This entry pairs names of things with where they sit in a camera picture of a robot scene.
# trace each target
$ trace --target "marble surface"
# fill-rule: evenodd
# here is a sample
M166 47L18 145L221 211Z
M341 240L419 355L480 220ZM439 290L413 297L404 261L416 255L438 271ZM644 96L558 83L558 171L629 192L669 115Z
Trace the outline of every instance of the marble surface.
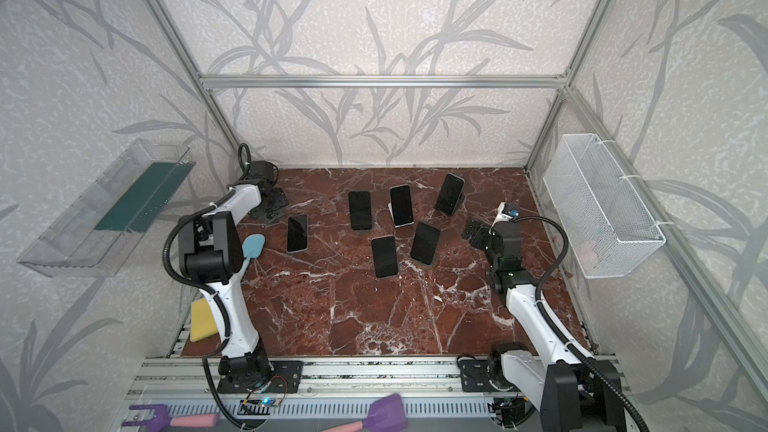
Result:
M434 209L446 172L466 181L465 200L454 216ZM389 188L410 184L416 221L441 229L436 264L410 261L416 226L395 230L386 205ZM502 201L521 214L537 210L521 168L286 169L279 185L288 214L310 216L310 247L286 254L286 223L264 227L247 219L241 240L266 236L262 255L243 280L251 320L269 355L486 354L492 344L530 342L522 327L485 282L485 255L461 239L468 217L491 222ZM347 193L371 191L374 228L354 232ZM553 260L540 222L523 222L524 266L538 277ZM376 278L370 239L395 235L399 274ZM583 341L571 298L559 276L544 295L562 322ZM187 342L183 354L198 356L218 338Z

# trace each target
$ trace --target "white mesh basket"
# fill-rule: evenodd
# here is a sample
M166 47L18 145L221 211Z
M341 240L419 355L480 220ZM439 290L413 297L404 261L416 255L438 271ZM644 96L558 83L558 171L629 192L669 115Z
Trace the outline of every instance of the white mesh basket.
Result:
M667 240L595 134L563 135L544 184L586 278L622 277Z

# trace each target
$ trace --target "smartphone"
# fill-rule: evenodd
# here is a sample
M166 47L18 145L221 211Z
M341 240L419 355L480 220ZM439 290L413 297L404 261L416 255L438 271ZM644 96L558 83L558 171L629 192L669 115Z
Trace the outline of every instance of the smartphone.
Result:
M440 194L437 196L435 208L447 216L452 216L456 212L462 190L464 190L464 179L451 173L446 174L446 179L442 181Z
M389 211L395 227L413 224L413 205L411 204L411 187L409 185L389 189Z
M371 230L373 215L371 214L371 193L350 192L350 226L352 230Z
M371 239L373 270L378 278L397 275L397 249L394 235Z
M419 222L411 245L411 258L424 265L432 265L435 261L437 242L440 240L440 229Z
M288 217L288 252L301 252L310 247L310 216Z

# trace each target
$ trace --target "wall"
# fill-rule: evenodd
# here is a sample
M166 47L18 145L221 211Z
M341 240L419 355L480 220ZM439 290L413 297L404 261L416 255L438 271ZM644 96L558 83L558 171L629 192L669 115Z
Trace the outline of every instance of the wall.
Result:
M208 74L558 74L596 0L164 0ZM219 90L288 166L525 163L550 90Z
M0 428L104 430L187 308L160 266L168 221L220 196L230 149L140 0L0 0L0 50ZM197 165L120 272L17 264L139 137Z
M576 78L757 336L768 344L768 10L765 0L618 0ZM558 134L582 132L566 110ZM768 430L768 412L662 251L578 301L619 355L652 430Z

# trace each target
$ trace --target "yellow sponge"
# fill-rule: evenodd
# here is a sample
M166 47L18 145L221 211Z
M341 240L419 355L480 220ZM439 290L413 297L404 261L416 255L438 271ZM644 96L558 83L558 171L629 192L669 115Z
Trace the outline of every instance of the yellow sponge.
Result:
M219 333L216 328L214 315L210 312L208 302L202 298L192 302L192 328L190 330L190 340L193 342L201 341L206 337Z

